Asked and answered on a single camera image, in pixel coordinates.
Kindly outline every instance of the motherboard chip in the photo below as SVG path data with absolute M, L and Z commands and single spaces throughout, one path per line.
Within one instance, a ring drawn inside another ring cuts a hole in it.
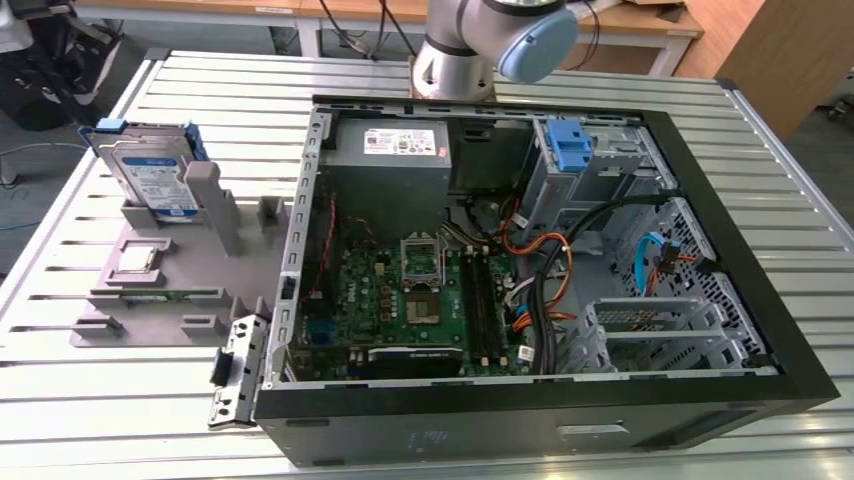
M 410 292 L 403 296 L 406 302 L 406 323 L 414 325 L 439 325 L 439 294 Z

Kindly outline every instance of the ram slot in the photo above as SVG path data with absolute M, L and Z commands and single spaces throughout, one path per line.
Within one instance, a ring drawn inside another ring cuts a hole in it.
M 460 262 L 460 279 L 463 287 L 463 308 L 466 309 L 466 329 L 468 333 L 468 357 L 472 363 L 480 362 L 486 356 L 483 321 L 479 308 L 478 275 L 475 273 L 476 258 L 466 255 Z
M 478 277 L 478 300 L 480 307 L 480 328 L 483 329 L 486 356 L 498 360 L 504 356 L 502 331 L 498 315 L 495 314 L 495 285 L 490 272 L 490 260 L 486 256 L 478 256 L 475 260 L 475 272 Z

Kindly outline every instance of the metal bracket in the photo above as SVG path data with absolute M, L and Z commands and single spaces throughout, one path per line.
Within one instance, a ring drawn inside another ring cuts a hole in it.
M 256 426 L 252 406 L 268 331 L 270 320 L 258 314 L 235 320 L 231 325 L 228 342 L 216 354 L 211 373 L 211 383 L 216 389 L 210 430 Z

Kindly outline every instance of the label sticker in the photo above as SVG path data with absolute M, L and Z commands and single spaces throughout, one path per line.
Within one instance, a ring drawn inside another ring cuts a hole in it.
M 179 180 L 182 168 L 174 158 L 124 157 L 128 179 L 143 195 L 148 208 L 174 222 L 187 222 L 199 213 L 187 184 Z
M 368 155 L 436 155 L 432 130 L 372 128 L 364 132 Z
M 519 360 L 524 360 L 526 362 L 534 361 L 534 349 L 526 345 L 519 345 L 519 355 L 516 355 Z
M 524 218 L 522 215 L 519 215 L 518 213 L 512 214 L 512 217 L 510 217 L 512 219 L 512 222 L 519 225 L 519 228 L 526 228 L 528 226 L 528 219 Z
M 284 13 L 286 15 L 291 15 L 294 10 L 290 8 L 276 8 L 276 7 L 255 7 L 255 11 L 259 13 Z

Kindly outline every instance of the hard drive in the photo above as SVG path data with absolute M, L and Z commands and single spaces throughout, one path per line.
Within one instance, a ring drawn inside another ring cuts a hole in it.
M 210 160 L 196 125 L 145 125 L 105 118 L 95 128 L 81 128 L 80 135 L 119 180 L 129 206 L 148 207 L 160 222 L 198 220 L 202 205 L 184 175 L 190 162 Z

